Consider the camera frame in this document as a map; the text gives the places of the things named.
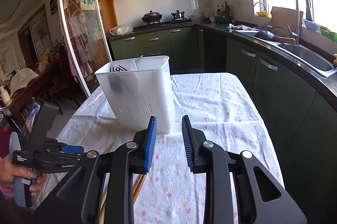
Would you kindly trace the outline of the pink patterned sleeve forearm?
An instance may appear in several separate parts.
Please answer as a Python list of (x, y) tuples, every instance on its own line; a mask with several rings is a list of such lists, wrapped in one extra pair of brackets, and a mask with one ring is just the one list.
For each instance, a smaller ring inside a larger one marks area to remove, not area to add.
[(14, 199), (14, 191), (12, 189), (9, 189), (9, 188), (4, 187), (3, 185), (0, 185), (0, 191), (6, 200)]

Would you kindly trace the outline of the person's left hand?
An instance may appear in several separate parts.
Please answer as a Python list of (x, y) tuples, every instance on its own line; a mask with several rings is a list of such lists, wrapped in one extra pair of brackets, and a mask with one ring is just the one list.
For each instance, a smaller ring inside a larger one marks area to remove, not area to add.
[(46, 182), (45, 174), (37, 175), (35, 171), (26, 166), (11, 163), (8, 156), (1, 159), (1, 185), (8, 189), (14, 188), (14, 177), (25, 179), (36, 178), (36, 183), (30, 186), (32, 196), (39, 196)]

